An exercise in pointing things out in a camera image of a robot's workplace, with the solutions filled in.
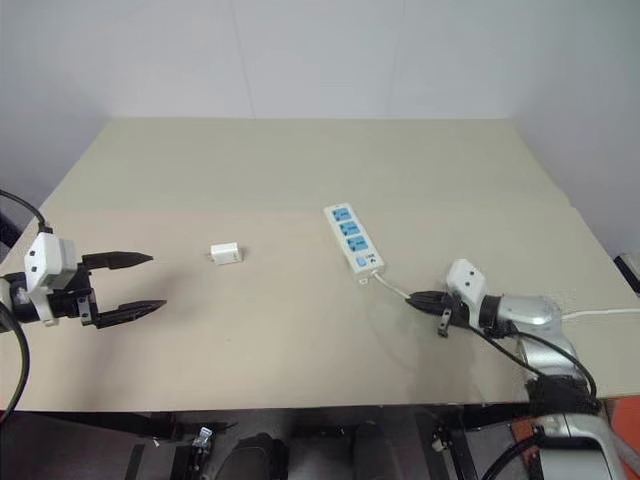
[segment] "small white block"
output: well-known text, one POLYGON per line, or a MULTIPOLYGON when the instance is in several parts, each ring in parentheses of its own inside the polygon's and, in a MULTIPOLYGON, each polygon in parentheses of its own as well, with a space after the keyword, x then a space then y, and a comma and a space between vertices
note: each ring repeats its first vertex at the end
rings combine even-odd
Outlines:
POLYGON ((216 265, 236 263, 242 261, 242 253, 237 242, 211 245, 211 259, 216 265))

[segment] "beige table surface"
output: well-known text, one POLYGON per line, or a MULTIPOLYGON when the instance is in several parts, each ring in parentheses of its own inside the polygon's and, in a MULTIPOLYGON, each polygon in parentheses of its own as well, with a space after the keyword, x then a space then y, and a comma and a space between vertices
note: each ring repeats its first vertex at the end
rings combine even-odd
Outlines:
MULTIPOLYGON (((351 202, 409 291, 465 257, 490 291, 565 311, 638 300, 507 121, 115 120, 43 207, 78 254, 155 261, 93 278, 101 309, 168 304, 96 330, 25 328, 21 409, 141 411, 524 400, 521 372, 468 332, 352 277, 322 208, 351 202), (240 264, 209 245, 237 241, 240 264)), ((21 270, 33 224, 2 265, 21 270)), ((640 393, 640 319, 564 330, 601 395, 640 393)), ((2 394, 19 371, 0 336, 2 394)))

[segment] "white wall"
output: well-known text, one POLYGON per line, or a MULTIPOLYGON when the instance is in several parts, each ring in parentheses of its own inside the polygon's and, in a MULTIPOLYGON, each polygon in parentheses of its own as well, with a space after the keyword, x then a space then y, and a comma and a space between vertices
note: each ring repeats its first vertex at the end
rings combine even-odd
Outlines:
POLYGON ((109 116, 515 116, 640 248, 633 0, 1 1, 0 185, 35 202, 109 116))

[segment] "white power strip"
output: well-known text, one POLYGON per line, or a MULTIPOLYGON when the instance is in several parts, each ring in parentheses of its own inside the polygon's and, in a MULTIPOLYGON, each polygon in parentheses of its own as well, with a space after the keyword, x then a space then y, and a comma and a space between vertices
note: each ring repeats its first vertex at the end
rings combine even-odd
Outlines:
POLYGON ((366 278, 374 270, 378 272, 384 270, 382 257, 351 205, 348 203, 330 205, 324 209, 324 213, 351 270, 357 278, 366 278))

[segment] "white cable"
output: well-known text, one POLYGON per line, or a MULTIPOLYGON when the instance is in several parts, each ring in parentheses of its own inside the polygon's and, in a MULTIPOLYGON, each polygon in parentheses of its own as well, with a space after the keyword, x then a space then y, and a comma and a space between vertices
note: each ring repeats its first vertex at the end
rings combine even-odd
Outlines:
POLYGON ((611 310, 585 310, 583 312, 565 313, 562 316, 562 319, 569 320, 571 318, 582 317, 585 315, 611 315, 614 313, 640 313, 640 308, 614 308, 611 310))
POLYGON ((407 298, 411 298, 409 297, 409 295, 405 292, 403 292, 402 290, 400 290, 399 288, 394 287, 393 285, 391 285, 389 282, 387 282, 384 278, 382 278, 380 276, 380 274, 378 273, 377 270, 374 270, 373 273, 371 274, 371 276, 373 278, 375 278, 376 280, 378 280, 382 285, 384 285, 385 287, 387 287, 389 290, 395 292, 396 294, 400 295, 402 298, 404 298, 405 300, 407 298))

